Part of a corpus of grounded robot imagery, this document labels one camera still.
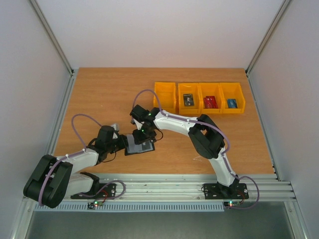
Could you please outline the black leather card holder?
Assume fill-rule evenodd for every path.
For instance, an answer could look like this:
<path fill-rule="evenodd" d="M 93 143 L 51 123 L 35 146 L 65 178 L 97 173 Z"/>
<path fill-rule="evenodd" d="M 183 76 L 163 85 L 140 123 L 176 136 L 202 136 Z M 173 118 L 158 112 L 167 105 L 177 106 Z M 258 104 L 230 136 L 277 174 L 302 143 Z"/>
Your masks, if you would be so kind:
<path fill-rule="evenodd" d="M 155 151 L 155 145 L 150 140 L 141 144 L 135 144 L 132 134 L 127 134 L 127 143 L 128 145 L 125 148 L 125 156 Z"/>

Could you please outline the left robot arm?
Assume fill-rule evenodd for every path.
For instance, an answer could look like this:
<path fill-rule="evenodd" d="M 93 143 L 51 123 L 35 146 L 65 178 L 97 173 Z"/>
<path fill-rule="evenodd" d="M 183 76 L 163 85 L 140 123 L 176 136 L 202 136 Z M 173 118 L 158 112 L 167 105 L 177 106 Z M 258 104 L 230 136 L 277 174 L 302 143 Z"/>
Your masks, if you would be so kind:
<path fill-rule="evenodd" d="M 96 198 L 101 193 L 98 176 L 82 170 L 102 163 L 108 154 L 128 146 L 127 137 L 119 134 L 116 125 L 104 125 L 98 136 L 81 151 L 60 157 L 44 155 L 23 189 L 23 195 L 41 206 L 57 207 L 74 195 Z"/>

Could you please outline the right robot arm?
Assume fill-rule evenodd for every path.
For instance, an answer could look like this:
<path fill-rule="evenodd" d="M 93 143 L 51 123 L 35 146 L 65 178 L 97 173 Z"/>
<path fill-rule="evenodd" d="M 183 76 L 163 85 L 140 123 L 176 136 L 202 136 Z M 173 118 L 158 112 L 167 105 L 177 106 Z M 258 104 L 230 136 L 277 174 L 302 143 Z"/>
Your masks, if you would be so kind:
<path fill-rule="evenodd" d="M 216 193 L 224 199 L 237 193 L 239 179 L 226 155 L 225 143 L 228 139 L 209 116 L 184 117 L 159 108 L 148 111 L 140 105 L 133 107 L 130 116 L 137 126 L 133 131 L 135 144 L 154 139 L 156 130 L 169 130 L 188 136 L 196 152 L 209 160 L 216 174 Z"/>

